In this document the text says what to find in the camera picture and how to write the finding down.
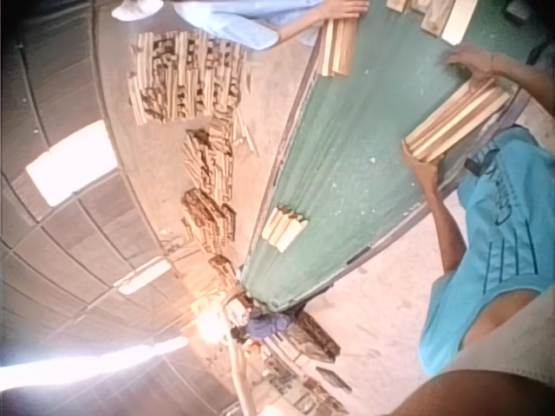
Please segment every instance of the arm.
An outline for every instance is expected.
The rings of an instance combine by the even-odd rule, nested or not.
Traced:
[[[424,197],[434,216],[437,239],[440,244],[441,264],[445,273],[455,270],[467,250],[459,226],[443,203],[438,188],[438,166],[416,160],[403,143],[403,158],[420,182]]]
[[[369,2],[367,0],[325,0],[295,22],[276,29],[279,35],[276,44],[286,42],[310,26],[326,19],[358,18],[368,10],[368,7]]]
[[[491,78],[496,75],[505,77],[528,91],[549,114],[554,114],[553,76],[549,76],[531,65],[471,45],[456,48],[448,57],[447,63],[463,65],[477,79]]]

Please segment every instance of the ceiling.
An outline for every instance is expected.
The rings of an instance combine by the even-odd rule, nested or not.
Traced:
[[[36,4],[17,32],[3,36],[3,364],[102,354],[164,341],[184,327],[193,339],[188,305],[195,296],[180,281],[180,269],[198,253],[187,242],[178,253],[180,267],[129,296],[114,288],[128,273],[167,254],[167,247],[137,197],[128,165],[121,163],[128,153],[118,145],[107,106],[127,103],[127,94],[103,87],[111,82],[105,67],[118,68],[118,56],[99,59],[97,22],[100,10],[106,15],[112,6],[102,9],[84,0]],[[119,167],[49,206],[26,166],[98,120],[106,125]],[[184,181],[176,186],[179,192]],[[107,379],[7,392],[2,406],[3,414],[150,415],[157,409],[203,416],[234,401],[206,360],[183,348]]]

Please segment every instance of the skin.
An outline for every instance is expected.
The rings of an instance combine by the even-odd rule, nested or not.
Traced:
[[[311,26],[318,25],[327,19],[358,18],[366,13],[369,7],[367,0],[325,0],[316,8],[305,13],[295,22],[277,28],[279,40],[277,44],[286,42]]]
[[[477,81],[503,76],[519,84],[553,114],[553,79],[533,67],[470,45],[455,49],[447,63],[464,66]],[[405,146],[403,156],[418,178],[434,216],[443,269],[454,270],[466,247],[459,227],[437,191],[438,166],[418,162]],[[461,346],[466,348],[495,330],[535,296],[528,290],[514,290],[498,297],[480,313]],[[534,380],[487,371],[454,371],[440,374],[425,383],[391,416],[543,416],[552,414],[553,409],[555,392]]]

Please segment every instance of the bright light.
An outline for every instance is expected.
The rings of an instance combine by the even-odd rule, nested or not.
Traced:
[[[273,405],[268,405],[260,413],[260,416],[284,416],[284,413]]]
[[[27,173],[50,206],[56,206],[118,166],[103,120],[52,146],[27,166]]]
[[[109,374],[183,348],[187,338],[178,336],[151,346],[139,345],[100,357],[73,357],[0,367],[0,392],[24,386],[54,386]]]
[[[140,266],[136,271],[132,271],[114,283],[114,286],[119,286],[118,290],[122,294],[131,295],[157,277],[162,276],[171,268],[172,266],[165,258],[155,257],[150,262]]]
[[[209,344],[219,343],[229,332],[224,318],[220,315],[220,310],[218,308],[210,308],[197,317],[199,334]]]

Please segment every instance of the person in blue shirt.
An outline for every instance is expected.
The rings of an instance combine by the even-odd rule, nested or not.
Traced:
[[[123,0],[112,16],[132,22],[156,14],[162,0]],[[175,2],[178,15],[212,36],[255,50],[288,41],[326,19],[358,18],[368,10],[368,0],[220,0]],[[316,31],[307,43],[316,40]]]
[[[447,59],[477,80],[505,77],[553,115],[553,79],[535,67],[472,45]],[[445,275],[432,287],[420,342],[421,364],[437,374],[463,349],[486,338],[553,284],[555,276],[555,159],[530,132],[498,133],[460,182],[468,247],[438,192],[438,165],[407,165],[434,217]]]

